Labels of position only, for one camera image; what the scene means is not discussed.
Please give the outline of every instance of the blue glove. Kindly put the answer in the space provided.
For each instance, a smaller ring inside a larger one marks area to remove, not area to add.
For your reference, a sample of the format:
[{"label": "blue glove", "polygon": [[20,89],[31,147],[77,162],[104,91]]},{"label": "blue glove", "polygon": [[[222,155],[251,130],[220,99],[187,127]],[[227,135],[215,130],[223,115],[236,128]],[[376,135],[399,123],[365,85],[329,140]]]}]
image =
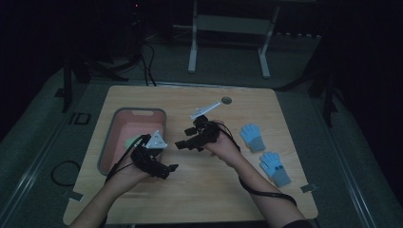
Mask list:
[{"label": "blue glove", "polygon": [[259,127],[250,123],[242,127],[240,136],[252,152],[258,152],[266,149],[259,132]]},{"label": "blue glove", "polygon": [[291,182],[279,160],[278,153],[267,152],[260,157],[260,167],[275,182],[277,187],[282,187]]}]

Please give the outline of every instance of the forearm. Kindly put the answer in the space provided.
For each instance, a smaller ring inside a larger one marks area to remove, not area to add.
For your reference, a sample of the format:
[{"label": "forearm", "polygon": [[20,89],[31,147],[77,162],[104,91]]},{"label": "forearm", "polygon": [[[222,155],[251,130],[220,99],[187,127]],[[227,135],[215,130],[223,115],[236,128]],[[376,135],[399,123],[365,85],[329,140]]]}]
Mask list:
[{"label": "forearm", "polygon": [[99,227],[118,197],[104,186],[69,227]]},{"label": "forearm", "polygon": [[[244,157],[237,162],[234,169],[240,179],[250,188],[259,192],[280,193],[276,186],[265,179]],[[261,197],[253,194],[250,196],[271,227],[282,227],[292,221],[304,219],[296,206],[287,199]]]}]

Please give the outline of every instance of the white table leg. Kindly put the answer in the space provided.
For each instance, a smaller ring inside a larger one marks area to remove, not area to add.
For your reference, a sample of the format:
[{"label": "white table leg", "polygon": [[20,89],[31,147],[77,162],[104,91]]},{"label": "white table leg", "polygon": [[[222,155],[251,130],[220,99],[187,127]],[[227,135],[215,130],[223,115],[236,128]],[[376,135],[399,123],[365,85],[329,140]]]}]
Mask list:
[{"label": "white table leg", "polygon": [[193,26],[192,26],[192,47],[190,48],[189,66],[187,71],[194,73],[196,71],[196,60],[198,58],[198,0],[193,1]]},{"label": "white table leg", "polygon": [[275,28],[276,20],[278,17],[278,12],[279,12],[279,7],[275,8],[275,12],[272,17],[272,22],[269,23],[267,27],[267,32],[266,36],[264,39],[264,44],[263,46],[258,48],[258,55],[259,55],[259,60],[260,60],[260,67],[261,67],[261,74],[263,78],[269,79],[270,78],[270,71],[269,71],[269,66],[267,65],[267,59],[266,59],[266,51],[267,47],[269,46],[270,38],[273,35],[273,29]]}]

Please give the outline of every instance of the wooden table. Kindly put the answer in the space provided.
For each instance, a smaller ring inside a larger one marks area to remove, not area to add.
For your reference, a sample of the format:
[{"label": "wooden table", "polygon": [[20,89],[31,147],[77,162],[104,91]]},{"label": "wooden table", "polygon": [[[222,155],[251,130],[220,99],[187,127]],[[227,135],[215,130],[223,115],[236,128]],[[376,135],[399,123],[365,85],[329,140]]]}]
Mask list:
[{"label": "wooden table", "polygon": [[242,155],[267,177],[259,167],[262,153],[250,152],[240,137],[242,126],[257,124],[266,151],[280,154],[292,180],[280,190],[296,199],[306,218],[314,219],[317,207],[312,194],[302,193],[300,189],[307,180],[273,90],[119,85],[108,91],[74,187],[74,192],[83,194],[84,198],[81,202],[69,201],[64,222],[70,224],[103,186],[106,177],[98,171],[97,161],[114,112],[128,106],[161,108],[166,112],[168,147],[162,153],[162,163],[177,163],[179,167],[166,180],[149,178],[121,196],[109,211],[107,223],[263,220],[232,168],[210,157],[208,151],[178,150],[174,144],[186,140],[183,131],[193,126],[190,115],[195,108],[211,105],[224,96],[230,97],[232,104],[221,104],[207,113],[207,118],[223,120],[238,142]]}]

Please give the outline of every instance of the white object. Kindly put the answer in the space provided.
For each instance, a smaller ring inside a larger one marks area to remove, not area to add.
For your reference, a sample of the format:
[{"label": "white object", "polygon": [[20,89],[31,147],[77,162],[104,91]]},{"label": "white object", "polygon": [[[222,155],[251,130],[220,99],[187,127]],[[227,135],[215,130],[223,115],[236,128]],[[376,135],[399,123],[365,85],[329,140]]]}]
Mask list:
[{"label": "white object", "polygon": [[147,149],[164,149],[168,146],[167,143],[163,140],[163,137],[160,134],[159,130],[156,130],[154,132],[154,135],[152,135],[151,139],[148,141],[147,145],[145,148]]},{"label": "white object", "polygon": [[200,117],[201,115],[204,115],[205,113],[211,111],[218,105],[221,105],[221,102],[217,101],[216,103],[208,105],[206,107],[196,108],[195,113],[193,113],[193,115],[190,116],[190,119],[195,120],[196,118]]}]

